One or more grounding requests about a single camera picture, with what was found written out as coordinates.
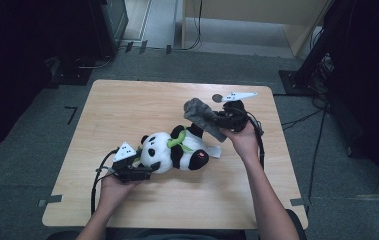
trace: stuffed panda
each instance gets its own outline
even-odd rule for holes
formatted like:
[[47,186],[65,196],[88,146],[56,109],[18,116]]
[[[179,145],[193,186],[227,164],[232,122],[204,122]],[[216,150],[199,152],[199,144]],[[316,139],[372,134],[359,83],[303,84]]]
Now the stuffed panda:
[[179,125],[171,134],[165,132],[145,135],[142,140],[141,165],[150,167],[160,162],[154,173],[164,173],[175,167],[180,170],[198,170],[208,163],[209,154],[202,141],[203,130],[192,123]]

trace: panda head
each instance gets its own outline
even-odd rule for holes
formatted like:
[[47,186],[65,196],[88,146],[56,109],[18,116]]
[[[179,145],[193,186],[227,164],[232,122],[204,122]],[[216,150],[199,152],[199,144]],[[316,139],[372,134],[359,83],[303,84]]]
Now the panda head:
[[171,160],[171,149],[167,147],[167,142],[171,136],[165,132],[154,133],[142,138],[142,153],[140,161],[143,166],[150,167],[160,162],[160,168],[154,173],[164,173],[173,167]]

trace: wooden table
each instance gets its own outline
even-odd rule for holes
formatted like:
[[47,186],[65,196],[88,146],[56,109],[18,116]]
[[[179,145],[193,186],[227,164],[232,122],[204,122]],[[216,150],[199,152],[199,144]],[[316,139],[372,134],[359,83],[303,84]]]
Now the wooden table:
[[[183,105],[197,97],[213,110],[222,104],[211,96],[256,91],[245,107],[261,121],[264,135],[265,171],[285,208],[292,209],[304,228],[308,221],[303,206],[290,199],[300,193],[283,136],[272,92],[268,87],[168,82],[98,80],[83,109],[49,203],[43,215],[46,226],[84,226],[90,218],[90,192],[95,169],[111,151],[127,141],[140,146],[143,135],[171,132],[183,118]],[[110,227],[255,229],[255,216],[246,171],[230,140],[220,143],[204,134],[208,146],[220,146],[222,156],[212,158],[201,170],[171,169],[154,174],[134,189],[110,219]],[[112,165],[112,157],[106,162]]]

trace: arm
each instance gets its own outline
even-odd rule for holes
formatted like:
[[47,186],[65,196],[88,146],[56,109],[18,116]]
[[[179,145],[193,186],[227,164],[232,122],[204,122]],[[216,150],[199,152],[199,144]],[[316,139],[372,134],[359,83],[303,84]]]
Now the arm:
[[101,239],[108,220],[114,213],[115,209],[139,183],[140,182],[130,182],[129,184],[124,185],[113,176],[108,176],[102,179],[101,197],[99,199],[98,208],[77,239]]
[[239,133],[220,129],[233,143],[248,175],[261,239],[298,239],[296,228],[260,165],[254,127],[249,122]]

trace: table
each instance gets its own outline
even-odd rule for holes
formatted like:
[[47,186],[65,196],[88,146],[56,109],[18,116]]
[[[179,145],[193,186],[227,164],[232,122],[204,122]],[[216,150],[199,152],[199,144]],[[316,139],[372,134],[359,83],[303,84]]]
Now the table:
[[[300,192],[283,136],[273,95],[268,87],[169,82],[97,80],[65,156],[43,215],[46,226],[84,226],[90,218],[90,192],[95,169],[111,151],[127,141],[140,146],[143,135],[171,132],[183,118],[183,105],[197,97],[213,110],[215,93],[256,91],[244,100],[245,107],[261,121],[265,171],[285,208],[292,209],[304,228],[308,221],[303,206],[292,206]],[[208,146],[220,146],[222,155],[198,171],[171,169],[153,174],[134,189],[110,219],[109,227],[255,229],[255,216],[246,171],[230,140],[220,143],[204,134]],[[112,165],[112,157],[106,162]]]
[[[201,0],[184,0],[182,46],[185,47],[185,18],[198,18]],[[204,0],[202,18],[283,24],[283,31],[294,56],[298,56],[313,34],[331,0]]]

